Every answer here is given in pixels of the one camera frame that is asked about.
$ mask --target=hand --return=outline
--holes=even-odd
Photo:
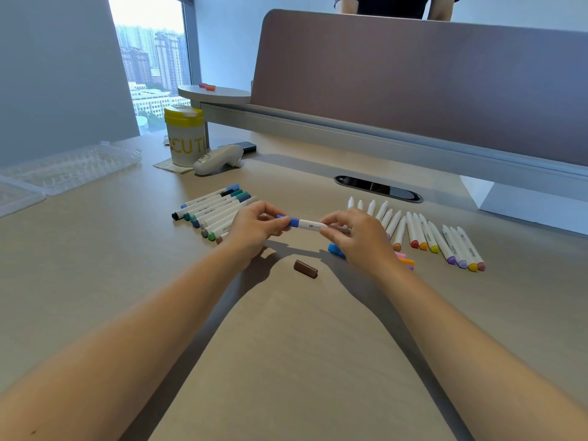
[[[222,247],[230,247],[246,268],[253,257],[261,249],[265,241],[273,236],[280,236],[283,231],[290,230],[290,218],[273,218],[276,215],[285,215],[281,210],[263,201],[255,201],[253,204],[239,210],[229,235],[225,238]]]
[[[321,229],[320,233],[339,246],[349,263],[365,274],[374,277],[379,270],[389,269],[390,264],[401,264],[394,254],[382,224],[365,212],[352,207],[344,212],[339,210],[330,213],[321,222],[349,226],[351,237],[331,228]]]

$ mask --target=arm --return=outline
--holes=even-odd
[[[378,282],[476,440],[586,439],[588,413],[406,269],[376,219],[350,209],[323,222],[351,228],[320,233]]]
[[[263,202],[177,280],[45,361],[0,397],[0,439],[118,440],[234,276],[289,219]]]
[[[335,0],[334,9],[339,14],[357,14],[359,0]]]
[[[455,0],[431,0],[429,20],[450,21]]]

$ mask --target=transparent plastic tray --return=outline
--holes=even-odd
[[[141,161],[139,152],[92,145],[0,170],[5,176],[59,195]]]
[[[38,187],[0,176],[0,218],[44,199]]]

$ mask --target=sky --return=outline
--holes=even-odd
[[[182,3],[177,0],[108,0],[115,25],[171,29],[183,33]]]

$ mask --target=white wall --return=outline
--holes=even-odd
[[[202,81],[249,91],[265,14],[334,12],[334,0],[196,0]]]
[[[588,32],[588,0],[461,0],[452,21]]]
[[[107,0],[0,0],[0,166],[139,134]]]

